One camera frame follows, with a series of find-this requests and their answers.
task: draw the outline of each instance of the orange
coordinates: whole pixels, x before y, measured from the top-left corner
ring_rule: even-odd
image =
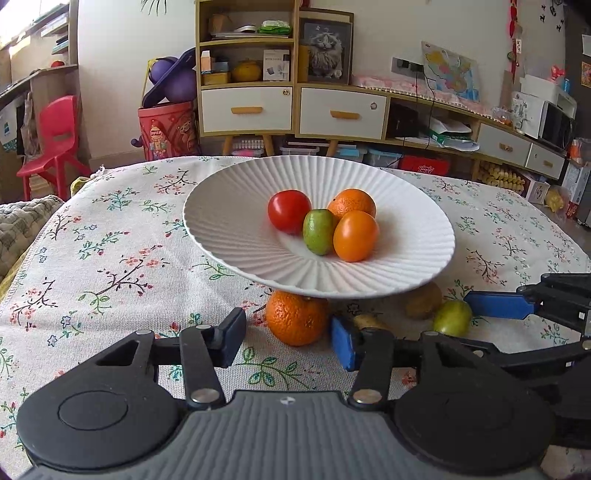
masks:
[[[265,318],[269,330],[283,343],[308,345],[328,328],[328,300],[275,291],[267,302]]]
[[[346,262],[359,262],[371,255],[379,227],[368,213],[355,210],[345,214],[333,236],[335,253]]]
[[[345,213],[353,210],[360,210],[372,217],[375,217],[376,213],[374,200],[363,190],[358,189],[343,190],[329,203],[328,209],[339,220],[343,218]]]

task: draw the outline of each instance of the red tomato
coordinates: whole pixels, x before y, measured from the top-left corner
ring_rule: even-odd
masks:
[[[310,199],[299,190],[278,192],[267,205],[267,214],[273,226],[290,235],[301,234],[304,218],[310,210]]]

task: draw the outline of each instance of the cushion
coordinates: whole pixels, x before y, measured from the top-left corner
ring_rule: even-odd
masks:
[[[55,195],[49,195],[30,202],[0,205],[0,280],[63,203]]]

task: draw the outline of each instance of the red plastic chair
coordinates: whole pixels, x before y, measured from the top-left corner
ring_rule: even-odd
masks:
[[[43,139],[44,151],[41,157],[25,163],[18,171],[22,177],[25,200],[31,200],[31,175],[39,175],[57,186],[57,196],[62,200],[69,197],[66,184],[65,163],[74,165],[82,175],[90,176],[90,168],[74,156],[78,150],[77,99],[73,95],[54,100],[39,114],[37,129]],[[56,174],[48,172],[55,169]]]

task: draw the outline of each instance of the map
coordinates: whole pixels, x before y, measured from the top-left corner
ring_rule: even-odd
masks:
[[[474,60],[430,43],[423,42],[422,45],[425,77],[430,85],[442,92],[480,101],[478,65]]]

